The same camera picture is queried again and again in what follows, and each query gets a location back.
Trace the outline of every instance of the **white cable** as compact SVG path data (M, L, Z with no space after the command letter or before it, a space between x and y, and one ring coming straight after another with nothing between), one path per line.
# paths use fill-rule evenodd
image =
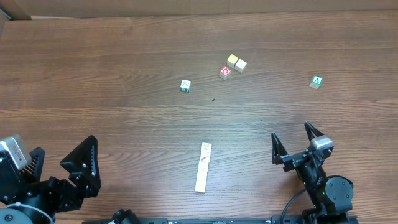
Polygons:
M16 202L15 204L10 204L10 205L7 206L7 208L8 208L8 207L13 207L13 206L25 207L25 208L30 208L30 209L33 209L33 210L35 210L35 211L38 211L38 212L40 212L41 214L45 215L45 216L50 220L50 223L54 223L54 222L52 221L52 218L50 217L50 215L48 215L47 213L41 211L41 210L38 209L38 208L35 208L35 207L33 207L33 206L30 206L30 205L24 205L24 204L22 204L22 203L20 203L20 202Z

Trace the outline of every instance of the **screw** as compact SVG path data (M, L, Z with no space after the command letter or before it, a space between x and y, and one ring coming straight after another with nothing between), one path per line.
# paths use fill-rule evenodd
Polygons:
M8 215L6 215L6 217L4 217L4 219L5 219L5 221L9 222L9 221L13 220L14 217L12 215L8 214Z

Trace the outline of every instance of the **wooden table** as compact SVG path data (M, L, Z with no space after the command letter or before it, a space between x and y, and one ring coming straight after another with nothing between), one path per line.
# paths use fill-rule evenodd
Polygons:
M0 135L45 149L42 179L99 141L102 189L58 223L278 215L303 188L271 163L271 132L308 147L309 120L335 142L328 175L354 182L361 223L398 219L398 12L311 12L6 22ZM248 62L227 81L230 54ZM320 89L308 87L314 75ZM190 93L179 90L192 81ZM202 142L213 144L195 193ZM290 208L310 208L303 196Z

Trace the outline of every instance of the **cable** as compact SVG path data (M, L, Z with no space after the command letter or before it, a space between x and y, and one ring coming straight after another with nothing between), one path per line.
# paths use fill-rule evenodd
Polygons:
M303 189L301 190L299 193L297 193L296 195L294 195L294 197L292 197L292 199L290 199L290 201L287 203L287 205L284 208L284 211L282 212L282 215L280 216L280 224L284 224L284 217L285 217L285 213L287 212L287 209L289 208L289 206L300 196L302 195L304 192L306 192L307 190Z

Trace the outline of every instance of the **pink cube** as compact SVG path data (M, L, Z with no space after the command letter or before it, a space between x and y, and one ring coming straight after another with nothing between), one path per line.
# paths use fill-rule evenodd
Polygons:
M224 68L222 68L220 70L220 77L223 80L226 80L229 77L230 74L231 74L231 70L227 66L225 66Z

